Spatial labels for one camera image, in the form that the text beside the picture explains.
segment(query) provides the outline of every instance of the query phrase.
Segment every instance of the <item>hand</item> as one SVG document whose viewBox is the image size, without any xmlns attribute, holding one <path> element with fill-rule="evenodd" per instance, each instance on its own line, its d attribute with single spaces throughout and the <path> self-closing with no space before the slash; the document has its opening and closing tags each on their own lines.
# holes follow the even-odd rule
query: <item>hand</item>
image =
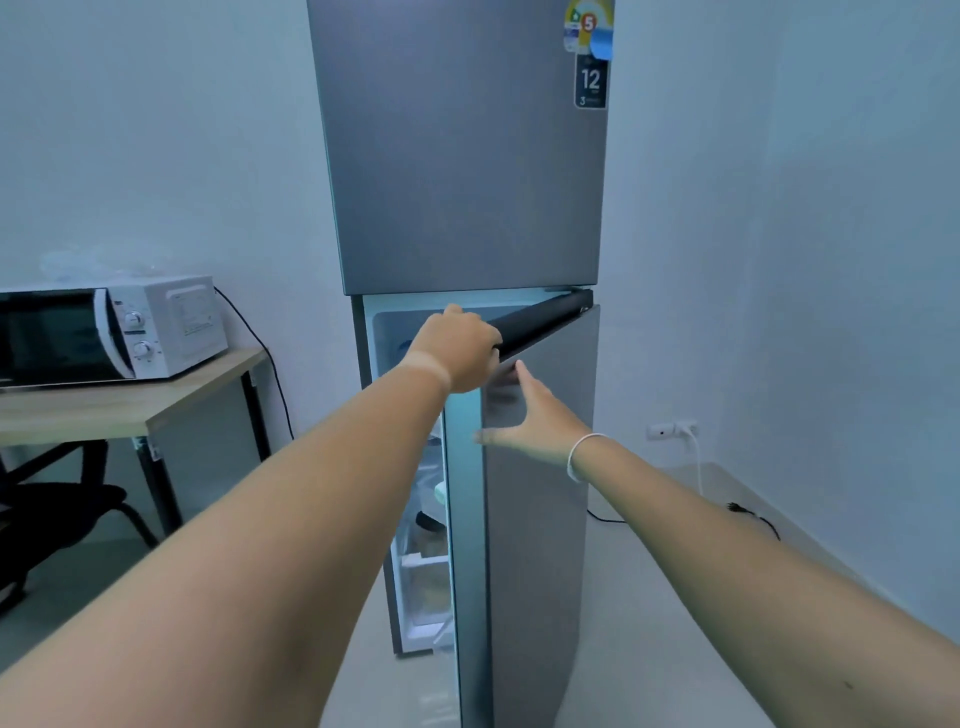
<svg viewBox="0 0 960 728">
<path fill-rule="evenodd" d="M 516 375 L 527 402 L 526 418 L 516 427 L 481 430 L 476 434 L 476 441 L 481 445 L 518 449 L 538 460 L 564 465 L 573 446 L 590 434 L 590 428 L 554 397 L 543 382 L 534 378 L 522 361 L 516 363 Z"/>
<path fill-rule="evenodd" d="M 477 314 L 464 313 L 463 308 L 451 303 L 443 313 L 435 313 L 423 323 L 401 364 L 433 370 L 438 375 L 446 373 L 445 383 L 451 392 L 469 392 L 493 374 L 500 363 L 495 347 L 501 343 L 503 337 L 498 330 Z"/>
</svg>

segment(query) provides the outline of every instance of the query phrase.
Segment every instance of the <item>person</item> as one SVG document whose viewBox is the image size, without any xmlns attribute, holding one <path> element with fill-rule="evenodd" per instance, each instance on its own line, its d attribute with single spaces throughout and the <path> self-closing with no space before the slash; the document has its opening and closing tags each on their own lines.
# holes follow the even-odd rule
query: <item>person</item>
<svg viewBox="0 0 960 728">
<path fill-rule="evenodd" d="M 0 724 L 314 728 L 451 392 L 497 366 L 449 306 L 403 361 L 0 676 Z M 778 726 L 960 725 L 960 649 L 589 428 L 521 363 L 527 415 L 487 446 L 572 463 L 650 549 Z"/>
</svg>

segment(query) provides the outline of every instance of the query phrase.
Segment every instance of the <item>chair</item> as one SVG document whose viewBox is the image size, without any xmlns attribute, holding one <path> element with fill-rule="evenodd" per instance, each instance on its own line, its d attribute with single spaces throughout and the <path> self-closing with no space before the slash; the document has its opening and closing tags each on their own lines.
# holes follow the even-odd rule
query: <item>chair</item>
<svg viewBox="0 0 960 728">
<path fill-rule="evenodd" d="M 77 448 L 83 448 L 79 483 L 23 483 Z M 127 492 L 106 485 L 108 442 L 90 440 L 51 448 L 9 473 L 0 464 L 0 616 L 27 595 L 27 573 L 61 548 L 79 543 L 109 511 L 133 524 L 148 548 L 158 544 L 143 518 L 127 502 Z"/>
</svg>

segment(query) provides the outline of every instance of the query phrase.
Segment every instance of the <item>white microwave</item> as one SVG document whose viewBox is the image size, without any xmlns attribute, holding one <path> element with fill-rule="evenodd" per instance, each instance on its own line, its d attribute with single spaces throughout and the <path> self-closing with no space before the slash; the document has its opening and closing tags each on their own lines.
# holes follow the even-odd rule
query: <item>white microwave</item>
<svg viewBox="0 0 960 728">
<path fill-rule="evenodd" d="M 0 288 L 0 387 L 166 379 L 226 348 L 210 276 Z"/>
</svg>

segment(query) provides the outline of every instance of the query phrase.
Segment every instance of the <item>black sticker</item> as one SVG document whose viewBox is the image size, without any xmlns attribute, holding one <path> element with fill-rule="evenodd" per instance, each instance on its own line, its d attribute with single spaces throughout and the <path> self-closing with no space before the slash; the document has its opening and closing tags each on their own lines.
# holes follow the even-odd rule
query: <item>black sticker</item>
<svg viewBox="0 0 960 728">
<path fill-rule="evenodd" d="M 573 103 L 577 109 L 605 109 L 610 62 L 593 56 L 577 56 L 576 76 L 573 79 Z"/>
</svg>

